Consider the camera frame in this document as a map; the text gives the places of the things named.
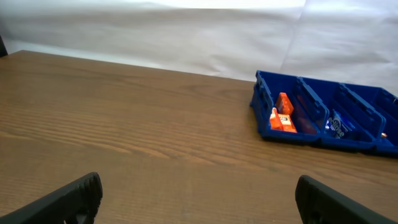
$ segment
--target black object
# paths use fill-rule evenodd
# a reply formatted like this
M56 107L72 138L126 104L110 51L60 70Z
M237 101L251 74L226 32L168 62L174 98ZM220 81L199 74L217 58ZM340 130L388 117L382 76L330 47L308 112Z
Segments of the black object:
M304 224L398 224L303 175L295 198ZM0 224L92 224L100 207L102 186L96 172L0 218Z
M307 175L299 178L295 198L304 224L397 224Z
M0 218L10 224L91 224L102 199L101 179L96 172Z
M8 55L6 46L4 46L4 43L2 42L2 38L0 36L0 57Z

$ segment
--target wood grain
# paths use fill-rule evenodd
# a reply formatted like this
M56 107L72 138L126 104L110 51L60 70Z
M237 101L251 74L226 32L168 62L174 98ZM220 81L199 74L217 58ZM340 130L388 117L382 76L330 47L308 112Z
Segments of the wood grain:
M308 174L398 221L396 160L263 141L252 86L35 52L0 58L0 215L97 171L96 223L301 223L294 189Z

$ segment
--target blue storage container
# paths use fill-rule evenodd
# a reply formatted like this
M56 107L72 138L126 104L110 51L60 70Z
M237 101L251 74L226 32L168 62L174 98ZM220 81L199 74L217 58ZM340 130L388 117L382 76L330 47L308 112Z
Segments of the blue storage container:
M262 137L398 156L398 99L386 90L263 71L256 78L251 106ZM290 117L297 133L271 129L269 118L280 92L293 104ZM335 113L353 124L355 135L345 139L330 134L326 122Z

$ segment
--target white sheet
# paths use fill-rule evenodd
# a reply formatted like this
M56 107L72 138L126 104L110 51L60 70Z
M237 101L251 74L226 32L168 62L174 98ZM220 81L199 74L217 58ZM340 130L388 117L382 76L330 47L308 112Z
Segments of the white sheet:
M34 50L254 80L267 70L398 95L394 0L3 0L9 53Z

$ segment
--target blue wrapper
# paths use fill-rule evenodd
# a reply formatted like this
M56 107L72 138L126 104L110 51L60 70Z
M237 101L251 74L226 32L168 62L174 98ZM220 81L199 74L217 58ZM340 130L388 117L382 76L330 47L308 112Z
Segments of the blue wrapper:
M325 129L327 134L338 139L356 139L358 136L358 130L352 122L335 110L332 110Z

